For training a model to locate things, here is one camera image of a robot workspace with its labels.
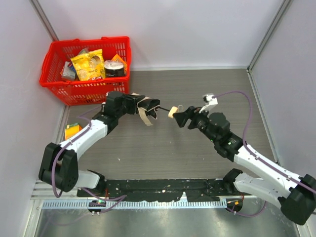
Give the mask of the yellow chips bag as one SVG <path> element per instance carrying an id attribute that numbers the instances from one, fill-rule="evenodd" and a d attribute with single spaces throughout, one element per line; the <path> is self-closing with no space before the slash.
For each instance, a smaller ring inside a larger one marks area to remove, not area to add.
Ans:
<path id="1" fill-rule="evenodd" d="M 80 81 L 105 78 L 103 50 L 97 49 L 71 58 Z"/>

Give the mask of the orange snack packet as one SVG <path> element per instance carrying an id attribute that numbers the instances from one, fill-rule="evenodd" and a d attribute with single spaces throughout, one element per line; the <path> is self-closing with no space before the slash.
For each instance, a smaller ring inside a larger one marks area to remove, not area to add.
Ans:
<path id="1" fill-rule="evenodd" d="M 119 77 L 126 76 L 127 63 L 118 54 L 111 59 L 111 66 L 112 69 L 117 72 Z"/>

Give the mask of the grey small box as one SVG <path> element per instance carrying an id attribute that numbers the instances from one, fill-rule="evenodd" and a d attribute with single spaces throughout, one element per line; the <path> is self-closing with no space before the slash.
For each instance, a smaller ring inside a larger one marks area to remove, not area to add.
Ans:
<path id="1" fill-rule="evenodd" d="M 76 79 L 76 71 L 72 64 L 68 61 L 64 63 L 64 66 L 61 71 L 61 78 L 63 80 L 75 80 Z"/>

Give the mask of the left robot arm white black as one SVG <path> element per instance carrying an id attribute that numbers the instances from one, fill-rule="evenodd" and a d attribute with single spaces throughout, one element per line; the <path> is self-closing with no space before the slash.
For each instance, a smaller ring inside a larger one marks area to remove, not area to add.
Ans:
<path id="1" fill-rule="evenodd" d="M 144 95 L 135 93 L 107 93 L 100 111 L 85 128 L 64 142 L 50 143 L 45 147 L 39 179 L 52 186 L 57 198 L 73 188 L 97 188 L 102 183 L 101 175 L 79 170 L 79 159 L 92 145 L 113 131 L 122 116 L 137 113 L 137 104 L 144 98 Z"/>

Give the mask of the beige and black umbrella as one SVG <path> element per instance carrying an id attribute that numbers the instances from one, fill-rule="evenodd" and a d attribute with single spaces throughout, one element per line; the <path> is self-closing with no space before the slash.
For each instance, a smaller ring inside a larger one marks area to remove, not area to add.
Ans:
<path id="1" fill-rule="evenodd" d="M 173 106 L 170 109 L 166 109 L 160 105 L 159 99 L 154 99 L 137 93 L 132 93 L 131 95 L 136 98 L 136 112 L 139 114 L 141 120 L 146 126 L 153 126 L 149 117 L 152 117 L 153 119 L 158 119 L 157 111 L 159 109 L 167 111 L 168 117 L 171 119 L 174 118 L 174 113 L 179 113 L 183 111 L 182 105 Z"/>

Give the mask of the black cd spindle case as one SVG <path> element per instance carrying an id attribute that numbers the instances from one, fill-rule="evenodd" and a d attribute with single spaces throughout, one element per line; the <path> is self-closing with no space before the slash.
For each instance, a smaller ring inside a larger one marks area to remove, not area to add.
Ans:
<path id="1" fill-rule="evenodd" d="M 124 64 L 122 62 L 107 60 L 104 62 L 106 78 L 124 77 Z"/>

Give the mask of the orange juice carton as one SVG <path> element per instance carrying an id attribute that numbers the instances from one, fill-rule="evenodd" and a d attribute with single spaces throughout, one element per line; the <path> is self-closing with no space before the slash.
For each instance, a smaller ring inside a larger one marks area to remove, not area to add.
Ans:
<path id="1" fill-rule="evenodd" d="M 65 140 L 72 138 L 81 130 L 82 130 L 82 127 L 79 123 L 67 124 L 65 127 Z"/>

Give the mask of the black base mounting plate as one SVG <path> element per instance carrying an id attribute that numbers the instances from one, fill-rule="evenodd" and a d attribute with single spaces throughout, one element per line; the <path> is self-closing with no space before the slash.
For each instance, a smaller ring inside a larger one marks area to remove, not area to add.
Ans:
<path id="1" fill-rule="evenodd" d="M 107 180 L 98 197 L 116 198 L 126 195 L 125 201 L 177 202 L 183 194 L 189 202 L 218 200 L 221 196 L 240 196 L 241 192 L 217 179 L 133 179 Z"/>

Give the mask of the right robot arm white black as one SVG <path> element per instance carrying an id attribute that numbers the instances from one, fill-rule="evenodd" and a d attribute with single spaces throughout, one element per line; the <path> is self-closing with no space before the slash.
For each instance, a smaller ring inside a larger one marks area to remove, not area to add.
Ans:
<path id="1" fill-rule="evenodd" d="M 184 112 L 170 112 L 179 127 L 190 121 L 188 129 L 197 128 L 213 144 L 217 153 L 258 175 L 251 177 L 237 169 L 225 177 L 231 188 L 261 198 L 281 210 L 290 221 L 304 225 L 316 209 L 316 180 L 309 174 L 300 176 L 262 156 L 230 130 L 223 113 L 205 112 L 188 107 Z"/>

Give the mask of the red plastic shopping basket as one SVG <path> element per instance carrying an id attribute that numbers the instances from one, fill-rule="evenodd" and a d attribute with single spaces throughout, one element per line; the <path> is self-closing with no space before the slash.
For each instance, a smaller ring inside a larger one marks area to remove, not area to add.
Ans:
<path id="1" fill-rule="evenodd" d="M 119 59 L 121 77 L 106 75 L 107 62 Z M 130 38 L 54 41 L 45 56 L 39 83 L 66 105 L 102 103 L 109 91 L 130 92 Z"/>

